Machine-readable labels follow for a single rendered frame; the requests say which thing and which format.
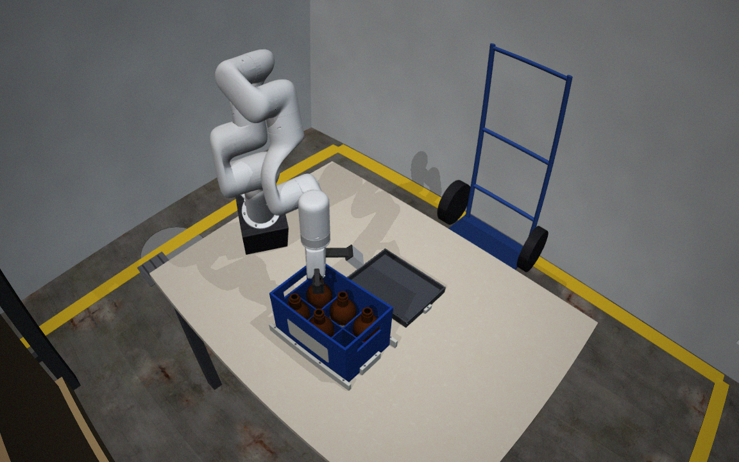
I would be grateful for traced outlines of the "dark blue crate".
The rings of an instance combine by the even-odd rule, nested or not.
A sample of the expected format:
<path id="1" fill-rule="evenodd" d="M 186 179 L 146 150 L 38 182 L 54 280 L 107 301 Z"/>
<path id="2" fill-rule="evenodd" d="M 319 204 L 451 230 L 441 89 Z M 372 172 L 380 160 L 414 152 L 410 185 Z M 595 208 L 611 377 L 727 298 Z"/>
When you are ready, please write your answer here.
<path id="1" fill-rule="evenodd" d="M 330 338 L 328 334 L 300 316 L 293 308 L 287 306 L 291 293 L 298 293 L 300 300 L 310 308 L 310 319 L 311 316 L 314 316 L 316 308 L 306 302 L 306 291 L 311 286 L 312 280 L 306 277 L 306 281 L 288 295 L 281 294 L 273 312 L 276 327 L 343 379 L 351 381 L 360 373 L 360 367 L 366 364 L 367 360 L 371 359 L 378 351 L 382 353 L 388 347 L 392 329 L 393 307 L 330 266 L 326 266 L 323 281 L 332 292 L 332 301 L 321 308 L 325 315 L 330 318 L 330 305 L 337 299 L 337 294 L 340 291 L 345 291 L 348 299 L 357 307 L 358 315 L 355 318 L 347 323 L 345 327 L 340 327 L 332 321 L 334 323 L 334 335 Z M 362 309 L 365 307 L 370 307 L 373 315 L 378 319 L 357 337 L 353 334 L 353 322 L 361 315 Z M 380 329 L 364 343 L 363 340 L 378 327 Z"/>

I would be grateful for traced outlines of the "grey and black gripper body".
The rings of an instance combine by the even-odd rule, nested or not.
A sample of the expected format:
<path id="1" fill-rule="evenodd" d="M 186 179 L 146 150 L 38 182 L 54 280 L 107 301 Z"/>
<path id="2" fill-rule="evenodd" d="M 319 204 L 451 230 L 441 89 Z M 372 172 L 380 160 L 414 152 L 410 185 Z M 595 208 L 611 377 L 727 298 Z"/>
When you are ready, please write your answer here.
<path id="1" fill-rule="evenodd" d="M 300 242 L 302 243 L 302 241 Z M 305 248 L 307 278 L 312 278 L 312 276 L 314 275 L 314 269 L 319 269 L 320 275 L 322 276 L 322 278 L 325 278 L 326 247 L 329 245 L 329 243 L 323 248 L 306 248 L 306 246 L 302 243 Z"/>

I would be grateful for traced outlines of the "orange bottle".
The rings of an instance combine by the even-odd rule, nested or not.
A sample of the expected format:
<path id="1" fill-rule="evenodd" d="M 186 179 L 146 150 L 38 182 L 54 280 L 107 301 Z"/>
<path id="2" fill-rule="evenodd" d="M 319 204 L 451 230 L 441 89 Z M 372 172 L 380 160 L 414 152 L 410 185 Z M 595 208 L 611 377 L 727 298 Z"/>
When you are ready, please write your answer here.
<path id="1" fill-rule="evenodd" d="M 325 284 L 325 293 L 313 293 L 312 286 L 306 291 L 306 302 L 315 308 L 323 308 L 332 301 L 332 292 L 329 286 Z"/>
<path id="2" fill-rule="evenodd" d="M 373 316 L 373 311 L 370 307 L 365 307 L 362 309 L 362 314 L 355 319 L 353 322 L 353 334 L 354 336 L 360 336 L 362 332 L 366 330 L 366 328 L 370 327 L 370 325 L 375 322 L 378 318 L 376 316 Z M 378 330 L 377 328 L 373 333 L 371 333 L 363 342 L 366 342 L 369 338 L 372 337 L 373 334 L 375 334 Z"/>
<path id="3" fill-rule="evenodd" d="M 314 316 L 309 319 L 309 322 L 311 322 L 325 334 L 328 334 L 330 338 L 334 335 L 334 324 L 332 324 L 332 320 L 330 318 L 327 318 L 325 316 L 325 312 L 323 312 L 323 309 L 316 308 L 316 310 L 314 311 Z"/>

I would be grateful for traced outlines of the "brown glass bottle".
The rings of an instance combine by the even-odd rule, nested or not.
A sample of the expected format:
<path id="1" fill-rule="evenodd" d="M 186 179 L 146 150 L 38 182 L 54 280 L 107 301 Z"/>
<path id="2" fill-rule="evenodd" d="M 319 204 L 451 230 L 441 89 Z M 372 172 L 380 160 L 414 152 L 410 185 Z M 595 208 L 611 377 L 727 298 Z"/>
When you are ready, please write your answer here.
<path id="1" fill-rule="evenodd" d="M 305 302 L 300 300 L 298 293 L 291 293 L 287 306 L 293 308 L 295 312 L 298 312 L 306 320 L 310 319 L 310 308 Z"/>
<path id="2" fill-rule="evenodd" d="M 340 327 L 345 327 L 356 316 L 357 307 L 348 299 L 345 291 L 340 291 L 337 294 L 337 299 L 330 306 L 330 319 Z"/>

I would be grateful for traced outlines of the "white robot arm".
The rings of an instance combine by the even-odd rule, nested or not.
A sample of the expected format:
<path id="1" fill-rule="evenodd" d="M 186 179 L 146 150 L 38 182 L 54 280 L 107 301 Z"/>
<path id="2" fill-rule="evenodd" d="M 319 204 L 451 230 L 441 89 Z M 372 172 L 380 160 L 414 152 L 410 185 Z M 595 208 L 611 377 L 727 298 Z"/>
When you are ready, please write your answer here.
<path id="1" fill-rule="evenodd" d="M 302 142 L 304 129 L 295 85 L 287 80 L 264 84 L 274 67 L 275 56 L 267 49 L 217 66 L 216 84 L 234 118 L 209 135 L 218 186 L 224 197 L 244 197 L 242 216 L 252 228 L 267 229 L 298 209 L 300 240 L 306 248 L 323 248 L 330 241 L 330 203 L 319 181 L 307 173 L 276 184 L 281 163 Z M 265 120 L 269 150 L 230 162 L 267 143 Z"/>

